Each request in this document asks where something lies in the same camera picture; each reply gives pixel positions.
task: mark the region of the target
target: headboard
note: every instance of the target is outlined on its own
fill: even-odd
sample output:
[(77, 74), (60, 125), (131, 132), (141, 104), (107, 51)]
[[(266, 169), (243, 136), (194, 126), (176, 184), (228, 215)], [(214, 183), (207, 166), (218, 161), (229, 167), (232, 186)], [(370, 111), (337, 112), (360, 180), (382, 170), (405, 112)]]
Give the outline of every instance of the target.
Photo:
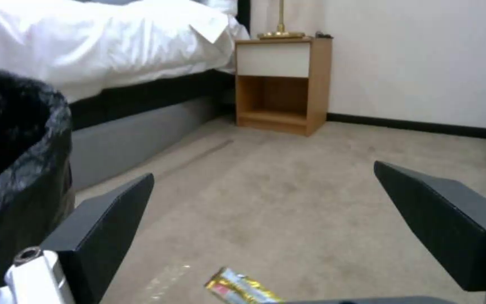
[(238, 21), (251, 32), (251, 0), (238, 1)]

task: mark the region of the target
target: wooden nightstand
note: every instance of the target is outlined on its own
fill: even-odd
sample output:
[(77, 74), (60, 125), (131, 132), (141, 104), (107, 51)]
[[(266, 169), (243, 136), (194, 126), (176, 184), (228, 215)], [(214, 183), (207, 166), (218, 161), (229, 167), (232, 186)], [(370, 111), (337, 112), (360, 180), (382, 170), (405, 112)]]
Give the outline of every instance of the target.
[(326, 122), (332, 40), (235, 43), (237, 124), (311, 136)]

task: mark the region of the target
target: gray bed base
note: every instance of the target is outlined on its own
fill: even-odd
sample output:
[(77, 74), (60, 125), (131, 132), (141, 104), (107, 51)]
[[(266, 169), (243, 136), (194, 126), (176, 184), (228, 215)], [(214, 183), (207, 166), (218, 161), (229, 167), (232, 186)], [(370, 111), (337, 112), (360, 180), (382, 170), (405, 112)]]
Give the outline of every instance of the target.
[(216, 114), (212, 99), (204, 97), (73, 132), (74, 189), (85, 189), (143, 163)]

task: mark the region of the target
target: black trash can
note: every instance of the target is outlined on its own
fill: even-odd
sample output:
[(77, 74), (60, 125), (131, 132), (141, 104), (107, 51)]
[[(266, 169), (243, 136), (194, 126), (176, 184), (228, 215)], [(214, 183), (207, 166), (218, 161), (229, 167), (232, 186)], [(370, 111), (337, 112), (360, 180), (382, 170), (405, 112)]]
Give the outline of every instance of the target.
[(0, 71), (0, 283), (15, 254), (39, 245), (74, 208), (71, 131), (61, 93)]

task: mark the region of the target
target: bed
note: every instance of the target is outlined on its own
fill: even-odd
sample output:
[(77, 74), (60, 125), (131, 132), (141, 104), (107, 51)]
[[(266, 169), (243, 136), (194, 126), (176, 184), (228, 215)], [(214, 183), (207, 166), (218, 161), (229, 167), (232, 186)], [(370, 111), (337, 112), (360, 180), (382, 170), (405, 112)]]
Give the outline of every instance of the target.
[(0, 69), (69, 101), (75, 189), (146, 161), (233, 98), (225, 72), (233, 41), (248, 37), (251, 0), (237, 17), (194, 1), (0, 0)]
[[(251, 0), (238, 1), (249, 30)], [(233, 100), (235, 77), (210, 70), (103, 90), (70, 104), (73, 185), (83, 189), (123, 173), (178, 142)]]

